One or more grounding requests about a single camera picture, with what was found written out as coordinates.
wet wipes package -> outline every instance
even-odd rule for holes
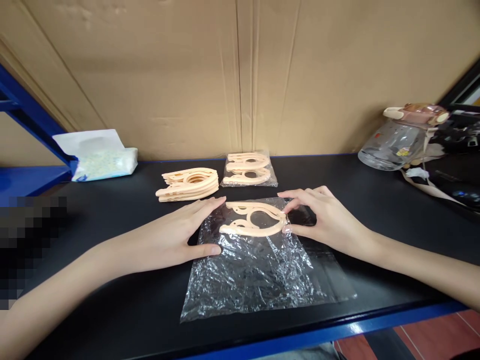
[[[74,182],[131,175],[138,164],[137,148],[125,148],[115,129],[70,132],[53,139],[65,154],[78,159]]]

plastic bag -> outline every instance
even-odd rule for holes
[[[307,207],[300,205],[298,209],[291,210],[288,218],[292,224],[313,226],[317,223],[315,215]],[[347,279],[342,267],[335,259],[330,247],[318,241],[301,237],[300,243],[310,258],[315,274],[324,293],[329,294],[326,303],[339,303],[356,299],[357,293]]]
[[[223,172],[222,187],[268,186],[276,188],[279,183],[270,162],[269,152],[228,154]]]
[[[106,150],[79,156],[73,182],[87,182],[131,175],[137,167],[136,147]]]
[[[138,150],[125,148],[115,129],[53,135],[58,146],[77,157],[73,182],[87,182],[130,175],[137,167]]]
[[[277,209],[286,205],[280,197],[249,202],[269,204]],[[235,213],[224,204],[202,223],[198,243],[218,244],[222,253],[193,262],[180,322],[347,299],[334,292],[337,284],[331,284],[321,266],[313,266],[296,235],[280,231],[267,237],[251,237],[219,232],[220,226],[244,218],[245,215]],[[260,211],[252,214],[251,221],[261,228],[278,222]],[[335,272],[343,274],[333,255],[322,258],[331,263],[329,266],[336,264]],[[341,276],[337,279],[348,283]]]

red floor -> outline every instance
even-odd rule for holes
[[[480,314],[473,310],[395,327],[416,360],[450,360],[480,348]],[[348,360],[377,360],[363,335],[335,341]]]

peach plastic hanger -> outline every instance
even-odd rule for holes
[[[228,201],[225,205],[227,208],[233,209],[233,211],[239,215],[246,215],[246,219],[234,220],[230,225],[220,226],[219,231],[222,234],[246,235],[263,238],[282,231],[282,228],[287,223],[287,215],[282,212],[282,210],[263,202]],[[278,220],[278,223],[271,227],[263,229],[259,228],[251,221],[252,214],[258,211],[268,214],[271,218]]]
[[[162,177],[169,187],[155,193],[161,203],[202,199],[219,189],[217,171],[207,167],[168,172]]]
[[[261,167],[255,170],[231,170],[231,173],[234,175],[230,177],[224,177],[223,183],[224,184],[248,184],[248,185],[255,185],[255,184],[262,184],[270,179],[270,170]],[[256,177],[246,177],[246,173],[255,173]]]
[[[270,160],[267,156],[258,152],[244,152],[236,154],[228,154],[226,170],[233,173],[234,171],[256,170],[266,167]]]

cardboard wall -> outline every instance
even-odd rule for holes
[[[0,62],[141,160],[357,151],[480,55],[476,0],[8,0]]]
[[[0,112],[0,167],[65,165],[5,112]]]
[[[248,52],[242,121],[252,147],[274,155],[358,151],[384,108],[438,101],[480,56],[474,0],[245,0],[238,8]]]
[[[0,14],[9,66],[68,131],[114,128],[142,160],[241,151],[235,0],[7,1]]]

